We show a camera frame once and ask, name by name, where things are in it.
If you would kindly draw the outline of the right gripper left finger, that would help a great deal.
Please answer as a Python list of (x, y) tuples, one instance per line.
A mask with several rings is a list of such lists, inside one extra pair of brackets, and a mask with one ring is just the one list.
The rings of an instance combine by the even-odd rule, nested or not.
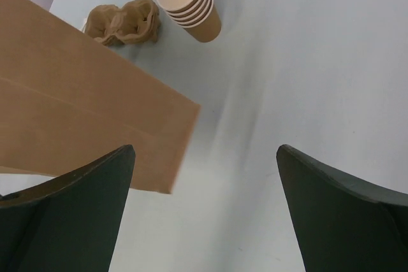
[(1, 271), (108, 271), (135, 158), (124, 145), (1, 196)]

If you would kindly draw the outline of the brown paper bag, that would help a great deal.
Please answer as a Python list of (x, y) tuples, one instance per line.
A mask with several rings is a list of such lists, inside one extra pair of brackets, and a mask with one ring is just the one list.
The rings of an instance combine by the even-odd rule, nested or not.
[(59, 176), (122, 145), (173, 190), (200, 106), (30, 0), (1, 0), (1, 171)]

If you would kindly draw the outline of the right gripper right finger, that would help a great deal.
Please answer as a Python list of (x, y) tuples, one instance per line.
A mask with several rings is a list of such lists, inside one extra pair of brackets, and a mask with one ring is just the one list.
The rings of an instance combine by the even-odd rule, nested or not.
[(276, 158), (306, 271), (407, 271), (407, 194), (289, 145)]

